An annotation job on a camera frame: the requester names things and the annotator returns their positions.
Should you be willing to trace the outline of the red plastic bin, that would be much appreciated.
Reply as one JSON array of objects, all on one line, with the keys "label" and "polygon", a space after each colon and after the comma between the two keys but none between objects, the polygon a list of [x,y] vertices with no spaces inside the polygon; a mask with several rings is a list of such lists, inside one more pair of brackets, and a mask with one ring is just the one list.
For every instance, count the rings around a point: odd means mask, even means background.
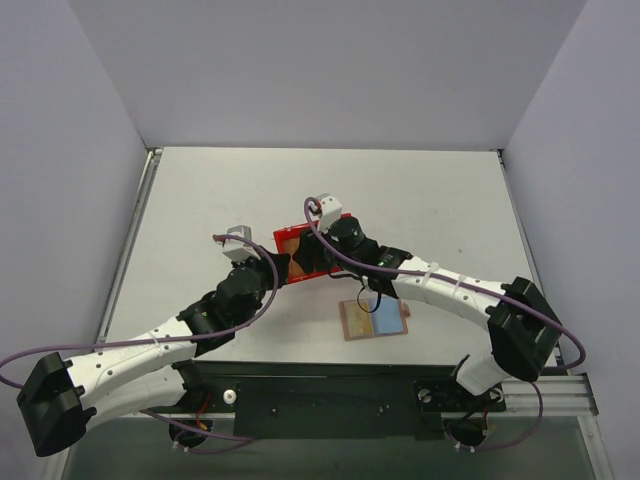
[{"label": "red plastic bin", "polygon": [[306,224],[286,227],[273,232],[280,254],[289,254],[287,283],[294,284],[328,275],[336,271],[323,256],[323,246]]}]

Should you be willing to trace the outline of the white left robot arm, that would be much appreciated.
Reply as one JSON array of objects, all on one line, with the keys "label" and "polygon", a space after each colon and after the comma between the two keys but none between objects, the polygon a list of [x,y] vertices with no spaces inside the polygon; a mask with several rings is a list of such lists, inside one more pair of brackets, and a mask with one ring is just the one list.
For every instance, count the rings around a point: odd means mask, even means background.
[{"label": "white left robot arm", "polygon": [[268,291],[286,281],[291,256],[267,253],[234,266],[217,288],[123,346],[76,356],[42,357],[17,403],[37,456],[58,453],[77,442],[96,417],[98,400],[145,374],[196,358],[235,337]]}]

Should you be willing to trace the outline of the tan leather card holder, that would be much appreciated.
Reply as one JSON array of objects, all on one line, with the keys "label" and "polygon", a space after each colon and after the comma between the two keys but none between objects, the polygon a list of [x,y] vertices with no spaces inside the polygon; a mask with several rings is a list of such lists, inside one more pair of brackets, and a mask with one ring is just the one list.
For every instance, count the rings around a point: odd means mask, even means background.
[{"label": "tan leather card holder", "polygon": [[[373,326],[372,335],[360,338],[348,337],[345,325],[344,304],[350,301],[356,302],[363,311],[370,314]],[[360,301],[341,301],[339,303],[339,312],[341,316],[343,335],[346,341],[404,335],[408,333],[407,319],[411,316],[411,312],[409,307],[402,300],[382,297],[379,305],[377,305],[376,298],[365,298]]]}]

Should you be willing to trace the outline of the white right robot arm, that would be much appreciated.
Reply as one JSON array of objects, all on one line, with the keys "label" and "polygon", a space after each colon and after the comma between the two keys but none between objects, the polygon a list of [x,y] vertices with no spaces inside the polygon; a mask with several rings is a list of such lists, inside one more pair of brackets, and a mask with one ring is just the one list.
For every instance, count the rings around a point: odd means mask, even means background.
[{"label": "white right robot arm", "polygon": [[293,258],[306,274],[339,268],[376,294],[422,302],[484,330],[488,347],[465,355],[446,386],[449,402],[459,409],[472,407],[507,378],[536,381],[560,337],[559,319],[532,281],[485,281],[443,269],[379,244],[351,216],[324,233],[304,227]]}]

